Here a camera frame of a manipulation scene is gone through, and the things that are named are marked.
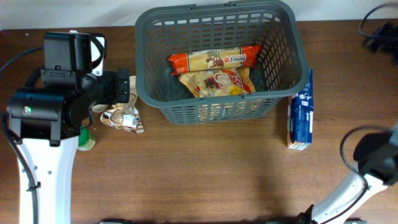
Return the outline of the green lid jar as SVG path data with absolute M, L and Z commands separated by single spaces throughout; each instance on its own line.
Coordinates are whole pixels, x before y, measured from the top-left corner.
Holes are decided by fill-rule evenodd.
M 95 146 L 96 138 L 94 134 L 87 128 L 81 128 L 78 137 L 78 150 L 89 151 Z
M 109 108 L 109 105 L 95 105 L 92 107 L 94 113 L 103 113 Z

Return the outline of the blue carton box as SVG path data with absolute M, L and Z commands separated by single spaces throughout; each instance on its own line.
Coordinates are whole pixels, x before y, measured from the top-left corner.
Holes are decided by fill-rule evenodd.
M 308 83 L 305 88 L 289 97 L 287 108 L 287 147 L 304 150 L 312 143 L 313 133 L 313 69 L 309 69 Z

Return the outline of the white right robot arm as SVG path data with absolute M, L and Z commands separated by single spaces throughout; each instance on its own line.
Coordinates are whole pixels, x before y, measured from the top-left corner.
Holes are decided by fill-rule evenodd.
M 364 135 L 355 147 L 354 163 L 345 156 L 345 142 L 365 129 L 374 133 Z M 337 188 L 321 202 L 300 213 L 295 223 L 346 223 L 372 196 L 397 183 L 397 126 L 385 128 L 375 125 L 358 126 L 348 131 L 340 142 L 340 156 L 349 169 Z

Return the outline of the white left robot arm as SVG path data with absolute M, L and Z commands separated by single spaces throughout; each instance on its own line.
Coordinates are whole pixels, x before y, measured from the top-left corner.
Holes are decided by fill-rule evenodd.
M 21 223 L 70 223 L 82 123 L 96 105 L 127 103 L 129 70 L 106 71 L 103 34 L 48 32 L 44 64 L 9 100 L 2 128 L 19 161 Z

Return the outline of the beige red coffee pouch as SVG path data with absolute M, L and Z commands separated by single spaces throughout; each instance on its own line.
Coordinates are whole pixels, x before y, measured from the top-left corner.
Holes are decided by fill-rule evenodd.
M 183 73 L 179 80 L 195 98 L 250 94 L 256 91 L 250 69 L 227 68 Z

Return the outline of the beige snack pouch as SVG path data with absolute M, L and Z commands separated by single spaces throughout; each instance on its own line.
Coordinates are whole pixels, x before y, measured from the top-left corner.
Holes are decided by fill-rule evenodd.
M 100 121 L 106 126 L 139 134 L 144 132 L 144 126 L 139 112 L 135 107 L 138 99 L 136 77 L 130 76 L 129 82 L 129 102 L 113 105 L 112 109 L 106 110 L 101 114 Z

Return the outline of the orange noodle packet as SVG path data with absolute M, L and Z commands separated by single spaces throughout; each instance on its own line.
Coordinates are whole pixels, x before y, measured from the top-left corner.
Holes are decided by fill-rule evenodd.
M 260 45 L 249 45 L 228 49 L 211 49 L 191 53 L 172 54 L 168 62 L 173 68 L 172 75 L 204 70 L 249 67 L 257 64 Z

